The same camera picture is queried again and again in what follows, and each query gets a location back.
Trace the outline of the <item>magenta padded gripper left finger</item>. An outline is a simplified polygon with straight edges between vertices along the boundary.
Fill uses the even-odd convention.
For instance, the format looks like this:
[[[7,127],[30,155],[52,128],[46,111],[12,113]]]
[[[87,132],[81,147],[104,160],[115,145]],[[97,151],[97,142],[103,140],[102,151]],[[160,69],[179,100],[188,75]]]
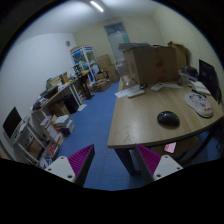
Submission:
[[[94,145],[91,144],[68,157],[58,157],[46,168],[46,171],[78,186],[83,186],[94,155]]]

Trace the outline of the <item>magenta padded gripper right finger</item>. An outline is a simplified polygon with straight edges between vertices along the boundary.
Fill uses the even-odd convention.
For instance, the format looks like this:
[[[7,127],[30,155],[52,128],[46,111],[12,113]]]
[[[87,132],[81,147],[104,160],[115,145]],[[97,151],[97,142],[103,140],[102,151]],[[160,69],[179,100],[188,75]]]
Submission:
[[[169,155],[161,156],[142,145],[135,145],[134,154],[145,182],[160,180],[182,169]]]

